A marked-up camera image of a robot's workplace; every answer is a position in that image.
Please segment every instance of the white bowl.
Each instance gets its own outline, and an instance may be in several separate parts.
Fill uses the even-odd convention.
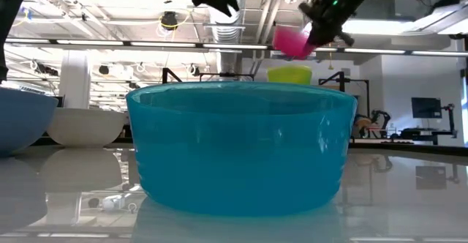
[[[49,136],[66,147],[103,147],[122,131],[125,114],[79,108],[57,108],[47,130]]]

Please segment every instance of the robotic arm in background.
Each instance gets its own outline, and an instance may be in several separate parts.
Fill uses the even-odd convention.
[[[312,0],[311,4],[302,3],[299,10],[312,20],[312,30],[307,42],[320,47],[339,37],[352,46],[354,39],[345,34],[341,27],[364,0]]]
[[[0,83],[7,79],[4,44],[23,0],[0,0]]]
[[[391,116],[387,112],[380,110],[373,110],[370,118],[360,114],[356,115],[355,126],[359,132],[359,136],[363,138],[367,134],[368,138],[370,138],[371,132],[368,131],[368,127],[371,125],[378,125],[377,122],[379,121],[380,116],[383,116],[384,119],[382,125],[380,125],[380,129],[383,130],[380,132],[380,138],[387,138],[387,131],[384,130],[387,128],[388,122],[391,120]],[[379,138],[374,131],[372,131],[372,134],[375,138]]]

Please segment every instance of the white wall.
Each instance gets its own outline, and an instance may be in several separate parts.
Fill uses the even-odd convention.
[[[458,59],[452,57],[378,56],[361,65],[361,77],[370,80],[371,107],[382,107],[387,111],[392,116],[390,123],[397,130],[407,127],[449,129],[446,111],[442,112],[442,119],[429,119],[429,123],[427,119],[414,119],[412,97],[440,98],[442,105],[453,103],[458,137],[440,136],[439,145],[463,146],[459,70]]]
[[[383,90],[382,90],[382,57],[375,56],[361,65],[361,79],[369,80],[370,110],[383,110]],[[366,105],[360,105],[360,114],[366,114]]]

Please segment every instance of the blue bowl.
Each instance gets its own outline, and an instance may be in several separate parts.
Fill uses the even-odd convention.
[[[0,88],[0,157],[37,141],[52,122],[58,100]]]
[[[127,95],[143,189],[189,212],[275,216],[339,189],[357,101],[287,83],[174,83]]]

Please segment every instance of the pink cup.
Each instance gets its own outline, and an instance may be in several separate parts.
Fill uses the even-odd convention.
[[[307,35],[294,29],[277,26],[273,38],[273,47],[286,56],[305,59],[315,46],[307,43]]]

